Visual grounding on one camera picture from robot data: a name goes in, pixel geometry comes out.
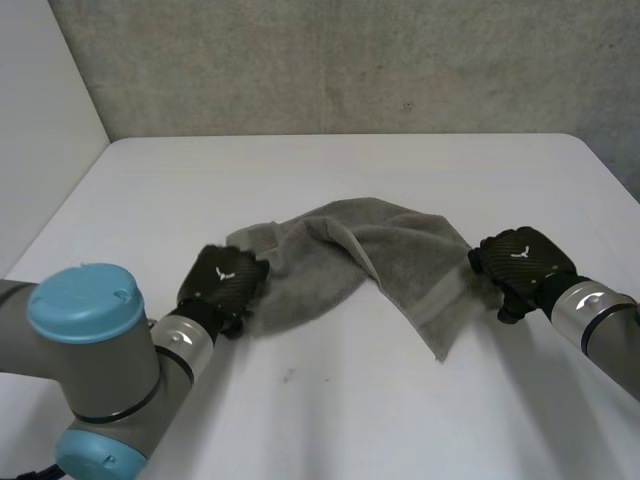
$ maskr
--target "gray wall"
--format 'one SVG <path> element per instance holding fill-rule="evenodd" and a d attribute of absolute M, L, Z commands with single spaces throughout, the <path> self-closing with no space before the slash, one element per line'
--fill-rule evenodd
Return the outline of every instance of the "gray wall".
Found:
<path fill-rule="evenodd" d="M 640 198 L 638 0 L 51 0 L 112 140 L 577 135 Z"/>

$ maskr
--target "silver metal cylinder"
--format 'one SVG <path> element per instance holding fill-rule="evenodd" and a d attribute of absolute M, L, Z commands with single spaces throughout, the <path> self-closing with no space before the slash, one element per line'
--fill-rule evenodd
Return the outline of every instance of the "silver metal cylinder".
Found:
<path fill-rule="evenodd" d="M 601 283 L 587 281 L 564 292 L 551 313 L 551 323 L 567 340 L 582 349 L 584 331 L 592 320 L 616 305 L 633 305 L 632 299 Z"/>
<path fill-rule="evenodd" d="M 55 362 L 27 321 L 27 301 L 36 286 L 0 280 L 0 372 L 55 378 Z"/>
<path fill-rule="evenodd" d="M 78 418 L 117 420 L 157 390 L 160 365 L 144 317 L 128 332 L 100 343 L 40 341 L 60 366 L 56 380 Z"/>
<path fill-rule="evenodd" d="M 196 382 L 213 357 L 213 341 L 197 322 L 180 315 L 167 315 L 151 331 L 156 347 L 169 350 L 191 369 Z"/>

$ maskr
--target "towel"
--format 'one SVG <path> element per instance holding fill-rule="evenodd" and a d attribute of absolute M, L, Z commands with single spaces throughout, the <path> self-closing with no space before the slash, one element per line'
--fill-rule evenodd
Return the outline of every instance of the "towel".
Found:
<path fill-rule="evenodd" d="M 254 336 L 316 319 L 370 278 L 444 361 L 465 324 L 499 306 L 495 291 L 471 271 L 469 245 L 444 217 L 376 198 L 253 225 L 229 235 L 227 245 L 270 263 L 247 320 Z"/>

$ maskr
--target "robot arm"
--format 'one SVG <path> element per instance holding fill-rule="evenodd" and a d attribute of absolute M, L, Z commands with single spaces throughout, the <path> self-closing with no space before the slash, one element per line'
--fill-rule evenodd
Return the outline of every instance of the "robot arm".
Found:
<path fill-rule="evenodd" d="M 530 227 L 484 240 L 469 261 L 503 291 L 500 321 L 513 324 L 541 308 L 558 332 L 640 400 L 640 323 L 631 297 L 579 276 L 573 262 Z"/>
<path fill-rule="evenodd" d="M 177 307 L 151 331 L 121 267 L 84 265 L 40 285 L 0 280 L 0 371 L 60 383 L 75 416 L 56 446 L 64 472 L 133 479 L 211 362 L 217 336 L 242 335 L 267 273 L 249 253 L 205 247 Z"/>

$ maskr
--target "concrete wall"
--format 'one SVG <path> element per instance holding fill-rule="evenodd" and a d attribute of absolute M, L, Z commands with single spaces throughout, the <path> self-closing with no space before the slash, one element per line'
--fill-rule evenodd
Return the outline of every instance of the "concrete wall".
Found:
<path fill-rule="evenodd" d="M 638 0 L 51 5 L 112 140 L 565 132 L 640 198 Z"/>
<path fill-rule="evenodd" d="M 0 1 L 0 278 L 108 143 L 46 0 Z"/>

